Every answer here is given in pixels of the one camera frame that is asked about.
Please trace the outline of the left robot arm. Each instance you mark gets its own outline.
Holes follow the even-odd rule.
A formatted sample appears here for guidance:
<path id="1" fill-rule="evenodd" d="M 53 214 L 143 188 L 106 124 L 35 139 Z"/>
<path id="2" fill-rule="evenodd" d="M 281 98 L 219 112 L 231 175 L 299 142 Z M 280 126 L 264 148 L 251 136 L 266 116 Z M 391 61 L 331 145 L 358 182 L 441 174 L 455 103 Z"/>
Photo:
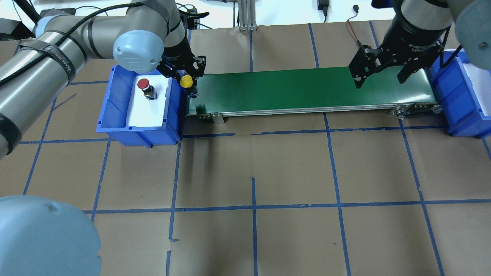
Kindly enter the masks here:
<path id="1" fill-rule="evenodd" d="M 154 70 L 196 98 L 206 57 L 192 53 L 173 0 L 132 0 L 87 16 L 40 18 L 36 37 L 1 67 L 1 157 L 91 58 L 113 58 L 137 74 Z M 2 276 L 98 276 L 93 221 L 78 208 L 40 196 L 1 197 Z"/>

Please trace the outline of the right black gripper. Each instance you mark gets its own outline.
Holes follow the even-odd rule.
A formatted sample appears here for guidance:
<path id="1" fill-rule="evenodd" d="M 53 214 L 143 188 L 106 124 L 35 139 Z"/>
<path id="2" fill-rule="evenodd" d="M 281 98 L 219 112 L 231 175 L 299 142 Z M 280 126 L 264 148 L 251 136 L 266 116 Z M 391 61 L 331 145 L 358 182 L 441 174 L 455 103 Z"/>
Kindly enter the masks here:
<path id="1" fill-rule="evenodd" d="M 397 75 L 400 84 L 418 70 L 430 68 L 442 53 L 442 44 L 437 40 L 444 31 L 421 29 L 402 15 L 396 15 L 379 48 L 358 43 L 358 50 L 348 66 L 356 89 L 389 62 L 393 66 L 405 64 Z"/>

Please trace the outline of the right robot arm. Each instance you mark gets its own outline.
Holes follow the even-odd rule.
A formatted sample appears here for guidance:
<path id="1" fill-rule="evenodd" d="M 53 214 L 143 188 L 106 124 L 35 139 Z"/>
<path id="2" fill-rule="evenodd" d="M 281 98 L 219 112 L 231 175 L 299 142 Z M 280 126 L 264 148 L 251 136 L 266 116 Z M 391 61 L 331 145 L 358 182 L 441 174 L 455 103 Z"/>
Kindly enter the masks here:
<path id="1" fill-rule="evenodd" d="M 401 66 L 403 84 L 413 73 L 430 68 L 440 58 L 444 68 L 464 50 L 477 68 L 490 70 L 489 0 L 374 0 L 376 8 L 392 8 L 395 17 L 377 48 L 363 45 L 348 68 L 356 88 L 367 77 Z"/>

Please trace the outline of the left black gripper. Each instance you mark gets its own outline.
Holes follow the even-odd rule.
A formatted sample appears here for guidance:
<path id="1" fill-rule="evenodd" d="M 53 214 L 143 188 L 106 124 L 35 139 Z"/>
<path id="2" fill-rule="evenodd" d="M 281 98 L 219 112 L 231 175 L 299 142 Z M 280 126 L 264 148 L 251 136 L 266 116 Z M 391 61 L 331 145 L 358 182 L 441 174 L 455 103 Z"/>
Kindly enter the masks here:
<path id="1" fill-rule="evenodd" d="M 206 56 L 195 56 L 187 38 L 177 45 L 165 47 L 161 61 L 156 70 L 163 76 L 180 80 L 179 70 L 184 70 L 193 79 L 193 85 L 198 85 L 198 79 L 203 77 L 206 68 Z"/>

